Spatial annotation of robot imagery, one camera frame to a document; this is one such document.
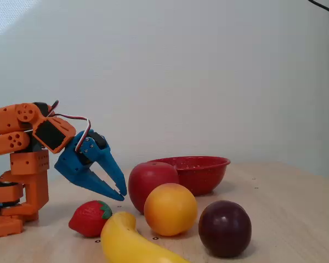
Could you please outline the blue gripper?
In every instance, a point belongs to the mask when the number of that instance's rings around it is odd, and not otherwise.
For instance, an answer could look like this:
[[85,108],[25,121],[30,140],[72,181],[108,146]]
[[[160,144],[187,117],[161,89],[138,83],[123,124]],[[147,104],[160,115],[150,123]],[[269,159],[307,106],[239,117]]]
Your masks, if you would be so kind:
[[[111,154],[104,136],[90,130],[83,139],[79,149],[76,148],[83,132],[79,132],[65,147],[55,164],[55,169],[69,182],[105,197],[123,201],[127,194],[126,181],[122,170]],[[117,190],[112,189],[90,168],[97,162],[115,183]]]

